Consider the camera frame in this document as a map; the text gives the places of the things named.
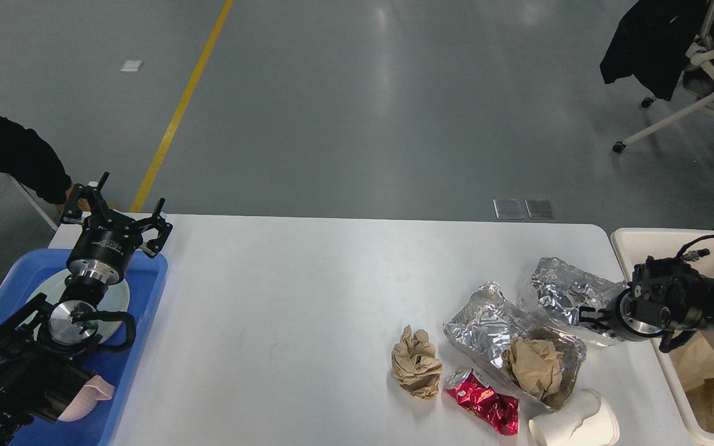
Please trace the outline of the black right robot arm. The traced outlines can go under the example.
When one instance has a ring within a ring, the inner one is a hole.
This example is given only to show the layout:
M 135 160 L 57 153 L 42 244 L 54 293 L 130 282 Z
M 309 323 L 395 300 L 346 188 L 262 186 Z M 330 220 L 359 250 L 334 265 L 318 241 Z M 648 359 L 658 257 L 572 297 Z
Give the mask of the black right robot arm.
M 696 332 L 714 332 L 714 278 L 691 266 L 710 254 L 707 248 L 692 246 L 711 239 L 713 235 L 689 241 L 673 257 L 647 256 L 606 307 L 579 307 L 578 321 L 622 341 L 658 338 L 663 353 L 687 344 Z

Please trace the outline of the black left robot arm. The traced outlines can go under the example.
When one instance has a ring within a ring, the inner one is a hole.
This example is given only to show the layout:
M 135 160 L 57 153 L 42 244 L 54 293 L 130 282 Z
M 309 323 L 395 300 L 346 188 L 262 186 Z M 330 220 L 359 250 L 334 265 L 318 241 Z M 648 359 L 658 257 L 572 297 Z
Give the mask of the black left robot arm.
M 60 219 L 70 250 L 29 252 L 0 287 L 0 445 L 105 445 L 117 428 L 166 282 L 173 225 L 77 184 Z

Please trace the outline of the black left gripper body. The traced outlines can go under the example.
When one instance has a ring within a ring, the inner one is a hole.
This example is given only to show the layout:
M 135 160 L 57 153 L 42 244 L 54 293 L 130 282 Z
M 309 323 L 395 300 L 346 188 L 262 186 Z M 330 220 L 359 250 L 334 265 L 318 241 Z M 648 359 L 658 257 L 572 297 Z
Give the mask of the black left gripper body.
M 71 250 L 68 271 L 107 286 L 122 282 L 142 237 L 130 232 L 85 229 Z

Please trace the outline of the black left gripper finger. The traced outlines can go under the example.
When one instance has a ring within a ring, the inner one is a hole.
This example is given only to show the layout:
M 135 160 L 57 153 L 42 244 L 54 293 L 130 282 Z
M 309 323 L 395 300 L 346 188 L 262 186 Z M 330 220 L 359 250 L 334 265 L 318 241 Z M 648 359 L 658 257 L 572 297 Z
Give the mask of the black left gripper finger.
M 128 224 L 128 240 L 148 258 L 161 253 L 173 231 L 173 225 L 162 214 L 165 203 L 165 198 L 159 198 L 150 215 Z
M 102 189 L 110 176 L 103 172 L 94 184 L 72 186 L 70 195 L 59 217 L 60 225 L 81 225 L 83 229 L 110 230 L 113 228 L 114 211 L 102 196 Z

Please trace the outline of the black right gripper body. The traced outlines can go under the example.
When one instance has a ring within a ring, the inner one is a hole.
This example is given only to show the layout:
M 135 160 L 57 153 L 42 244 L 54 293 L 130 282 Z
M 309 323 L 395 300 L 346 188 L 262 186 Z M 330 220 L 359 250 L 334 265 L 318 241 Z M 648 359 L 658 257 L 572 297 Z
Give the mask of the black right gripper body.
M 652 337 L 652 331 L 643 328 L 643 325 L 647 326 L 647 324 L 631 317 L 633 300 L 630 294 L 631 289 L 626 288 L 614 297 L 602 310 L 602 322 L 609 333 L 619 341 L 648 341 Z

